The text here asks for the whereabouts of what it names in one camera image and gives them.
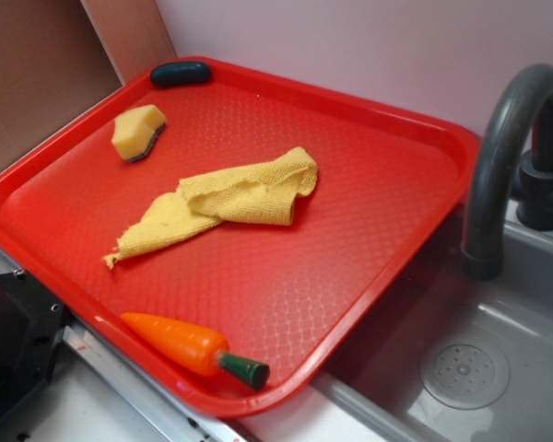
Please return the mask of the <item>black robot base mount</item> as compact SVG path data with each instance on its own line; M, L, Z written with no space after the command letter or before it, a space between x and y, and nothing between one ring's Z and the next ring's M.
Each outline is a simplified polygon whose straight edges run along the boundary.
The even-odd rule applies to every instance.
M31 274L0 274L0 427L51 382L66 316Z

